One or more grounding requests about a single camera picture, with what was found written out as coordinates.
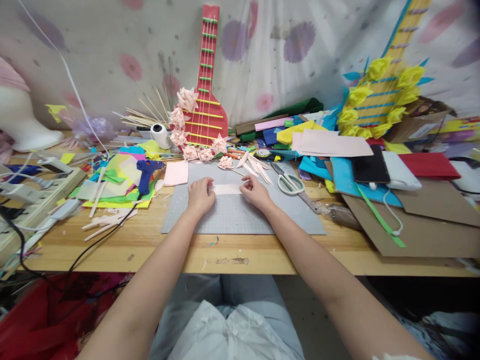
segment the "hand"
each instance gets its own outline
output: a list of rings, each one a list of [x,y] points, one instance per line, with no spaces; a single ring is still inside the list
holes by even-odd
[[[211,177],[192,182],[188,186],[188,210],[194,214],[203,216],[215,203],[215,192],[207,191],[207,187],[212,186],[214,180]]]
[[[274,206],[267,188],[253,175],[245,176],[242,181],[246,181],[240,186],[240,191],[249,202],[255,205],[259,210],[264,211],[270,206]]]

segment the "blue glue gun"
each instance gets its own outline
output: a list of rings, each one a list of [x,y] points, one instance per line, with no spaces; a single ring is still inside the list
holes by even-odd
[[[161,161],[139,160],[136,162],[137,170],[141,171],[140,184],[138,184],[138,192],[147,195],[149,191],[150,177],[156,170],[160,170],[165,166]]]

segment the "person's left hand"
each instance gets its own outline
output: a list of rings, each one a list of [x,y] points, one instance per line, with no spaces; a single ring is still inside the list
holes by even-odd
[[[207,191],[212,186],[214,180],[211,177],[192,182],[188,186],[188,210],[192,210],[194,214],[203,216],[215,203],[215,192]]]

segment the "scissors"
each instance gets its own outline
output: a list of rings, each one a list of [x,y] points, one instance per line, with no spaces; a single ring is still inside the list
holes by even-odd
[[[296,176],[285,173],[285,171],[274,162],[271,163],[271,167],[278,173],[277,184],[283,193],[287,195],[298,195],[315,214],[321,213],[318,205],[305,193],[305,184],[302,180]]]

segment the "green fret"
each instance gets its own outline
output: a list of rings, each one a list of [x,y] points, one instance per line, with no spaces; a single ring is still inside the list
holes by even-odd
[[[204,23],[212,23],[212,24],[218,24],[219,22],[215,19],[211,19],[209,17],[203,17],[202,18]]]
[[[211,38],[211,39],[216,39],[217,38],[217,35],[214,35],[214,34],[209,34],[209,33],[206,33],[206,32],[202,32],[201,34],[203,36],[207,37],[207,38]]]

